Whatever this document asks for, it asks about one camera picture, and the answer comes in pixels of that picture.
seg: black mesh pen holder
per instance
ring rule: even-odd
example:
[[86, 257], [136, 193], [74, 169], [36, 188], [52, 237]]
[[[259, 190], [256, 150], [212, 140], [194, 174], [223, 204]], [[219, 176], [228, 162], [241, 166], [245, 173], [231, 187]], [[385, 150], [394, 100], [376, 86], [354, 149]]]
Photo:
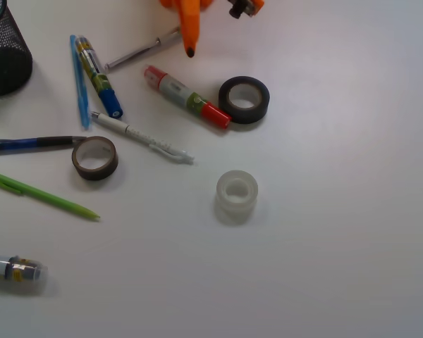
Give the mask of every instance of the black mesh pen holder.
[[0, 96], [14, 92], [30, 79], [33, 58], [6, 0], [0, 0]]

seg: green pencil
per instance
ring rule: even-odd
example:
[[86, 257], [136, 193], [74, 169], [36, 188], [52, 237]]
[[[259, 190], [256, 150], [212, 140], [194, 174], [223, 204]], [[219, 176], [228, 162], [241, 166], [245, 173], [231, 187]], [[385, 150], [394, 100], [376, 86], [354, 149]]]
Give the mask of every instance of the green pencil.
[[42, 190], [31, 187], [30, 185], [23, 184], [19, 181], [13, 180], [12, 178], [0, 175], [0, 188], [5, 189], [9, 192], [13, 192], [17, 195], [28, 195], [40, 201], [52, 204], [59, 208], [62, 208], [71, 213], [80, 215], [85, 218], [93, 219], [100, 218], [99, 215], [93, 213], [91, 210], [86, 209], [78, 204], [66, 201], [57, 196], [43, 192]]

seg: blue marker cap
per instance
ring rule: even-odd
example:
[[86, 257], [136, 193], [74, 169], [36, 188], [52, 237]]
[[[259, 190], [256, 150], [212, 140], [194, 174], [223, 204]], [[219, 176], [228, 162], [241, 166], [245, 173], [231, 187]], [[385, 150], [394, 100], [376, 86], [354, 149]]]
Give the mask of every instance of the blue marker cap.
[[114, 90], [105, 89], [99, 94], [99, 98], [105, 106], [106, 112], [110, 118], [120, 118], [124, 112], [119, 104], [118, 98], [114, 94]]

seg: red cap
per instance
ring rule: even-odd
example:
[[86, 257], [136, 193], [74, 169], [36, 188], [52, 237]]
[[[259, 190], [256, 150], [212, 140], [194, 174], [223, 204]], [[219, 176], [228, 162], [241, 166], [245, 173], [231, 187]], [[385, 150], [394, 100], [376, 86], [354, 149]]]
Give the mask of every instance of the red cap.
[[144, 69], [144, 78], [149, 83], [149, 85], [155, 89], [158, 89], [160, 86], [161, 79], [165, 77], [167, 74], [154, 67], [153, 65], [146, 65]]
[[200, 113], [203, 118], [216, 123], [223, 129], [227, 129], [228, 124], [232, 121], [232, 118], [229, 115], [209, 102], [205, 104]]

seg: white mechanical pen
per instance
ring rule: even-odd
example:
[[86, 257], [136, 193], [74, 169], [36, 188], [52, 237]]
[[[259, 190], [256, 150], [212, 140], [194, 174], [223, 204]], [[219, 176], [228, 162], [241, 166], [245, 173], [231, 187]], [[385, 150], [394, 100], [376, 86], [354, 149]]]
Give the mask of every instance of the white mechanical pen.
[[137, 130], [133, 129], [130, 125], [114, 118], [110, 118], [105, 114], [92, 111], [91, 116], [93, 121], [96, 121], [99, 124], [109, 127], [110, 129], [132, 137], [133, 139], [137, 139], [138, 141], [147, 144], [151, 149], [158, 151], [159, 153], [170, 158], [171, 160], [177, 162], [191, 163], [195, 159], [193, 156], [188, 155], [186, 151], [177, 150], [165, 141], [157, 141], [153, 137], [138, 132]]

